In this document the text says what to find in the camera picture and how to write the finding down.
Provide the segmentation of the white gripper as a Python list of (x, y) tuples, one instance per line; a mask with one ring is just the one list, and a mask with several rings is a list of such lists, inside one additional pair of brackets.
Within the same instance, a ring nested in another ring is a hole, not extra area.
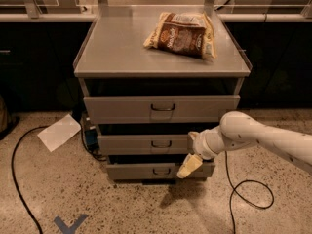
[(214, 159), (228, 144), (228, 139), (220, 127), (202, 132), (189, 132), (188, 135), (193, 141), (192, 148), (195, 154), (188, 154), (185, 157), (177, 172), (178, 178), (188, 177), (203, 164), (203, 160)]

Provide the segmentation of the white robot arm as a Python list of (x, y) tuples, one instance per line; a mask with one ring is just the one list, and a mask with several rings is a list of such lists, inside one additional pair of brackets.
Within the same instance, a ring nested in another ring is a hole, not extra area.
[(177, 172), (186, 178), (223, 151), (259, 145), (300, 169), (312, 173), (312, 136), (264, 125), (251, 116), (231, 111), (225, 113), (217, 127), (202, 132), (189, 132), (192, 152)]

